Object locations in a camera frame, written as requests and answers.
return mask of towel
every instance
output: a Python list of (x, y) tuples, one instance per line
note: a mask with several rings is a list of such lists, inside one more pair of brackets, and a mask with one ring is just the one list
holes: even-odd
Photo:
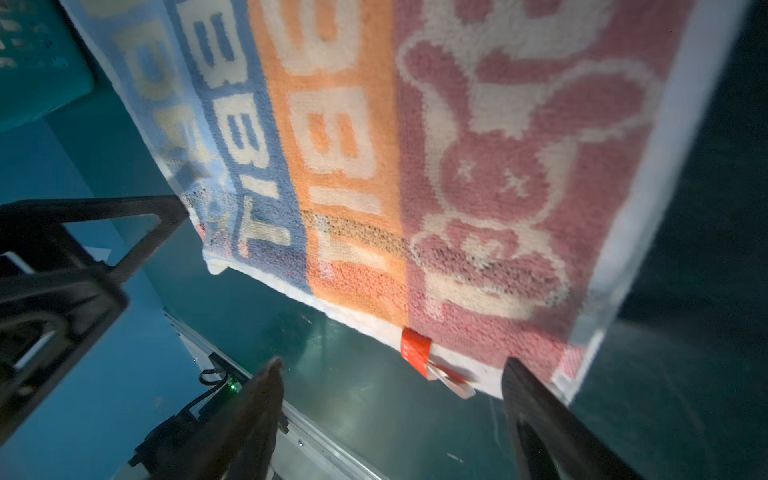
[(211, 273), (567, 402), (747, 0), (62, 3)]

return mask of laundry basket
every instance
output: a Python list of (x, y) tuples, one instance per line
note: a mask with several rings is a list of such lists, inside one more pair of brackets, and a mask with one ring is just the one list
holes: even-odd
[(0, 0), (0, 131), (87, 94), (93, 75), (50, 0)]

